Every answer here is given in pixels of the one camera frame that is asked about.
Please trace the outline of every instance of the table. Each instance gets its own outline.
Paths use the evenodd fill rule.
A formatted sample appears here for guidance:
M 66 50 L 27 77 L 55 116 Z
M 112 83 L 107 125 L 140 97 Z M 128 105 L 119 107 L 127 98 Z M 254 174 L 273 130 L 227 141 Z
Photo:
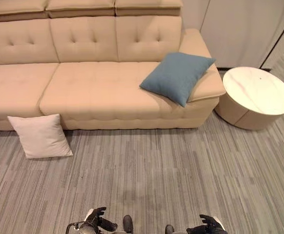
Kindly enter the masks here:
M 269 72 L 236 67 L 225 73 L 223 84 L 227 93 L 215 111 L 234 126 L 264 129 L 284 114 L 284 83 Z

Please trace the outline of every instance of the blue pillow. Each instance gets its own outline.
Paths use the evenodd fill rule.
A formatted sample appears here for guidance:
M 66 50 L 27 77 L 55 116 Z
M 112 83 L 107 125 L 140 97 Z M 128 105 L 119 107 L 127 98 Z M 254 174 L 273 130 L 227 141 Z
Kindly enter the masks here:
M 215 59 L 202 56 L 167 54 L 140 87 L 185 107 L 193 87 L 214 62 Z

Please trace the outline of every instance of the throw pillow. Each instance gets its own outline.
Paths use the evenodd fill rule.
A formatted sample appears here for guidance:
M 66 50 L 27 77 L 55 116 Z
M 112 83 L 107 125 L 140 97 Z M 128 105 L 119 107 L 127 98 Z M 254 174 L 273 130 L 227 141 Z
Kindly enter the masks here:
M 72 156 L 60 115 L 20 118 L 8 116 L 27 158 Z
M 167 54 L 140 87 L 185 107 L 193 87 L 214 62 L 215 59 L 202 56 Z

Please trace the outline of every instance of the sectional sofa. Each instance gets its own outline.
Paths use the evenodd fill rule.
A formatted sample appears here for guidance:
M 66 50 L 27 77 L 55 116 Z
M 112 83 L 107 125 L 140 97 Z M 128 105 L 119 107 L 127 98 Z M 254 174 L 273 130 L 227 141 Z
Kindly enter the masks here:
M 79 16 L 179 16 L 181 0 L 0 0 L 0 21 Z
M 64 129 L 195 128 L 225 93 L 212 65 L 185 108 L 139 84 L 169 52 L 210 57 L 180 16 L 0 22 L 0 130 L 7 116 L 60 114 Z

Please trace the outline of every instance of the striped carpet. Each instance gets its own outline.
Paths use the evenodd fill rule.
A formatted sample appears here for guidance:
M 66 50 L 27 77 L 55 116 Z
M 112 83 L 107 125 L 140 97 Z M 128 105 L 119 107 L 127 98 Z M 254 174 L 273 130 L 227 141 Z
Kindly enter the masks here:
M 284 56 L 272 73 L 284 81 Z M 136 234 L 163 234 L 218 216 L 230 234 L 284 233 L 284 116 L 247 131 L 215 113 L 198 129 L 67 131 L 74 157 L 25 159 L 0 132 L 0 234 L 63 234 L 107 206 Z

